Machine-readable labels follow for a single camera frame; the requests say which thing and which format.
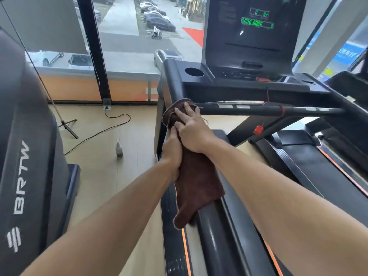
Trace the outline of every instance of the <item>brtw logo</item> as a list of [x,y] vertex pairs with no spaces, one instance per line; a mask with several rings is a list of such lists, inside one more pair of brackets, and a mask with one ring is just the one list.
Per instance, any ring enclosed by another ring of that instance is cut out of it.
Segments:
[[27,154],[27,152],[29,152],[30,149],[28,145],[25,144],[24,141],[22,141],[22,146],[23,146],[23,148],[21,149],[22,156],[19,160],[18,181],[16,183],[16,194],[21,195],[21,196],[17,196],[14,202],[14,214],[23,214],[23,209],[24,209],[25,191],[23,190],[23,187],[25,186],[27,181],[23,179],[21,174],[22,174],[22,170],[25,170],[25,171],[28,170],[28,167],[24,166],[23,161],[28,160],[30,158]]
[[18,227],[13,227],[6,235],[9,248],[14,249],[14,253],[18,252],[18,247],[22,245],[21,234]]

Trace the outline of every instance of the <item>scooter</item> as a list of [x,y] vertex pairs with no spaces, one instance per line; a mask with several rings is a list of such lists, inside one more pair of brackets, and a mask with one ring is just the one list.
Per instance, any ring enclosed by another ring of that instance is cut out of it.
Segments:
[[162,32],[161,32],[161,30],[159,30],[158,32],[157,32],[157,36],[154,34],[154,32],[151,32],[151,38],[153,38],[153,39],[162,39]]

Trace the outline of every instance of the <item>red safety clip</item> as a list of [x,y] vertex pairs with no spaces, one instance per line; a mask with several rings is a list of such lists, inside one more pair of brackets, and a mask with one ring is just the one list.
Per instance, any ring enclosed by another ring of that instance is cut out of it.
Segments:
[[257,126],[254,130],[255,135],[260,135],[263,132],[263,126]]

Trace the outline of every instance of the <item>power cord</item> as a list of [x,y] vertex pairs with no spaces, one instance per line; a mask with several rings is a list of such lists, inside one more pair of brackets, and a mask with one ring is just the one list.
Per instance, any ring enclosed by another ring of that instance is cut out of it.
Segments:
[[106,131],[108,131],[108,130],[110,130],[110,129],[113,129],[113,128],[116,128],[116,127],[119,127],[119,126],[121,126],[121,125],[125,125],[125,124],[127,124],[127,123],[131,120],[131,116],[130,116],[129,114],[126,114],[126,113],[121,114],[121,115],[119,115],[119,116],[111,117],[111,116],[108,116],[108,115],[106,114],[106,108],[105,108],[104,112],[105,112],[105,115],[106,115],[108,118],[110,118],[110,119],[114,119],[114,118],[118,118],[118,117],[121,117],[121,116],[126,115],[126,116],[129,116],[129,120],[128,120],[128,121],[126,121],[126,122],[124,122],[124,123],[121,123],[121,124],[119,124],[119,125],[115,125],[115,126],[112,126],[112,127],[110,127],[110,128],[107,128],[107,129],[105,129],[105,130],[103,130],[103,131],[100,131],[100,132],[98,132],[97,134],[90,136],[89,138],[86,138],[84,141],[82,141],[82,142],[78,143],[76,146],[74,146],[72,149],[70,149],[67,153],[65,153],[65,154],[64,154],[65,156],[66,156],[67,154],[69,154],[70,152],[72,152],[75,148],[77,148],[78,146],[80,146],[82,143],[84,143],[85,141],[87,141],[88,139],[94,138],[96,135],[99,135],[99,134],[101,134],[101,133],[103,133],[103,132],[106,132]]

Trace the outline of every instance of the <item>red carpet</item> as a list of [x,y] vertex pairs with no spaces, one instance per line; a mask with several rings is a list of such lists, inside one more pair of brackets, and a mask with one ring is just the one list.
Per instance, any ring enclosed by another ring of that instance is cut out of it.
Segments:
[[192,28],[183,28],[184,31],[188,33],[189,36],[192,37],[193,40],[196,41],[200,45],[200,47],[203,47],[203,37],[204,37],[204,30],[198,30],[198,29],[192,29]]

